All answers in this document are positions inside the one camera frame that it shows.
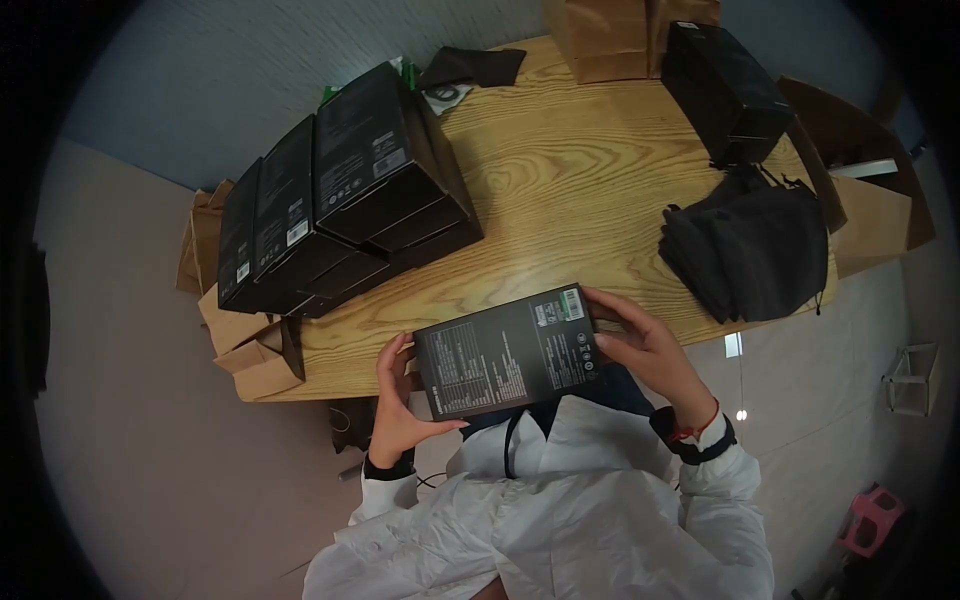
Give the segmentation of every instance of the black cuff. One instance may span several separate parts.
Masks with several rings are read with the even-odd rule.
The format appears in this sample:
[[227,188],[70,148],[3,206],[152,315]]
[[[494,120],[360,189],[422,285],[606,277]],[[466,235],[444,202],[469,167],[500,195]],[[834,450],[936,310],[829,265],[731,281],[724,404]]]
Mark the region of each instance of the black cuff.
[[400,460],[390,468],[377,468],[370,462],[370,454],[363,461],[363,475],[376,481],[396,481],[414,474],[414,448],[400,455]]
[[709,448],[704,448],[703,452],[698,450],[694,444],[684,444],[680,440],[670,441],[670,438],[673,436],[675,423],[677,422],[672,406],[665,406],[655,410],[654,414],[650,416],[650,426],[654,428],[654,431],[657,432],[657,435],[660,436],[660,439],[663,440],[663,443],[666,444],[666,447],[669,448],[671,452],[679,456],[680,459],[688,465],[696,467],[706,461],[712,461],[723,454],[727,448],[736,444],[733,423],[731,423],[722,412],[719,414],[723,415],[723,420],[727,422],[727,431],[724,432],[723,438],[721,438],[719,442]]

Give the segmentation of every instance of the stack of boxes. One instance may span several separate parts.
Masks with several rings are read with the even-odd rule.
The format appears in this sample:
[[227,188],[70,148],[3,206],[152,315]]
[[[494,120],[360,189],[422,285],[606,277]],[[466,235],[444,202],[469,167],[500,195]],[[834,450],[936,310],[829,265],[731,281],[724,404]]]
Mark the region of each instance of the stack of boxes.
[[224,208],[219,306],[319,318],[482,238],[439,118],[384,62],[237,182]]

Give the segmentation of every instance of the finger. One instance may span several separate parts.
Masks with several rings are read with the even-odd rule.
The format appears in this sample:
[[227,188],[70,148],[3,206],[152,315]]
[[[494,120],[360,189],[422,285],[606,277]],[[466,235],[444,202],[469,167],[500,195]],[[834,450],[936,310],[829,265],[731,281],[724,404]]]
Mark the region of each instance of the finger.
[[620,322],[620,315],[613,312],[613,309],[607,308],[603,304],[598,304],[597,302],[587,302],[587,308],[590,311],[590,315],[594,319],[603,319],[604,321],[616,321]]
[[419,371],[410,371],[407,373],[407,379],[410,380],[411,392],[418,392],[423,389],[423,377],[420,376]]
[[617,294],[604,292],[596,288],[584,287],[584,296],[597,304],[610,308],[614,313],[620,316],[622,320],[630,322],[641,335],[646,335],[651,329],[658,325],[656,317],[643,310],[639,304]]
[[410,346],[401,350],[394,358],[393,372],[397,377],[402,377],[407,372],[407,363],[417,356],[414,347]]
[[406,333],[398,333],[391,339],[387,344],[380,349],[380,353],[376,355],[376,370],[388,372],[390,368],[394,365],[394,359],[396,359],[396,354],[400,352],[400,349],[403,348],[406,340]]
[[608,358],[616,361],[642,376],[647,371],[649,356],[646,351],[638,350],[628,343],[625,333],[605,331],[593,336],[597,346]]
[[465,420],[422,420],[421,423],[424,439],[432,438],[434,436],[441,436],[448,431],[453,431],[454,429],[463,429],[469,425],[469,423]]

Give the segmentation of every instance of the box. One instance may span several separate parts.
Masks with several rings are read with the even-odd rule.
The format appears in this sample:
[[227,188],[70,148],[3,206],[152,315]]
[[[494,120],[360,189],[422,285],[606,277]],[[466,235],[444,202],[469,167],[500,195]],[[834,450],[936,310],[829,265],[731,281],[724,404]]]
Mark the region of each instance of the box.
[[414,332],[434,420],[582,394],[601,385],[578,284]]
[[646,4],[647,57],[651,78],[660,76],[671,23],[685,21],[720,26],[720,0],[646,0]]
[[235,312],[256,313],[269,292],[253,280],[253,212],[259,181],[258,158],[233,186],[223,202],[217,283],[219,307]]
[[374,276],[389,266],[389,263],[365,252],[354,252],[329,271],[323,273],[303,288],[304,292],[328,300],[342,296],[368,277]]
[[223,198],[229,194],[233,182],[223,180],[211,194],[197,190],[193,206],[180,244],[180,262],[177,266],[178,290],[202,296],[217,280],[217,255]]
[[543,0],[543,17],[578,84],[647,77],[643,0]]
[[289,390],[305,380],[300,322],[285,317],[213,362],[233,375],[237,395],[245,402]]
[[322,296],[314,296],[294,310],[291,316],[319,319],[348,300],[366,294],[381,283],[386,283],[407,271],[426,266],[482,239],[483,230],[475,219],[461,221],[420,240],[413,246],[392,254],[390,263],[386,268],[347,288],[337,298],[328,299]]
[[425,102],[384,62],[320,108],[319,228],[361,244],[445,195],[423,122],[429,108],[420,110]]
[[936,237],[913,160],[892,132],[863,110],[813,85],[781,77],[777,87],[797,113],[787,134],[810,175],[831,233],[843,227],[848,218],[827,168],[892,158],[897,163],[897,173],[866,181],[910,198],[908,250]]
[[672,23],[660,78],[718,166],[763,161],[794,118],[763,67],[720,27]]
[[197,305],[210,332],[213,349],[217,356],[223,356],[275,323],[276,318],[266,313],[248,314],[221,309],[217,288],[218,284],[214,284]]
[[289,390],[304,380],[300,322],[273,315],[236,313],[217,306],[217,286],[198,302],[218,366],[233,375],[240,399]]
[[404,270],[419,269],[482,239],[483,230],[476,219],[461,221],[391,255],[391,264]]
[[446,194],[371,239],[377,247],[388,252],[398,252],[461,221],[476,221],[473,201],[467,192],[453,146],[441,128],[440,119],[426,108],[423,120]]
[[309,298],[300,289],[355,249],[318,229],[312,202],[314,116],[263,158],[254,217],[253,278],[269,290],[261,310],[287,314]]
[[866,181],[830,179],[847,215],[847,223],[831,237],[837,276],[851,276],[907,252],[909,197]]

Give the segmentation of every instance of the wood grain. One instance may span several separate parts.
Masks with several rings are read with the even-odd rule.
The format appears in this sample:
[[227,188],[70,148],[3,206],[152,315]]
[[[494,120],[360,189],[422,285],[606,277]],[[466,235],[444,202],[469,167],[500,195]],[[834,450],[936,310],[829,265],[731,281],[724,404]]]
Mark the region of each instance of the wood grain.
[[[683,344],[757,325],[717,324],[657,255],[666,206],[723,176],[669,92],[576,85],[549,37],[511,47],[529,53],[516,85],[474,89],[444,121],[486,239],[305,322],[306,382],[264,400],[375,395],[374,357],[398,332],[573,281],[636,300]],[[809,182],[786,136],[764,165]],[[836,286],[831,253],[823,304]]]

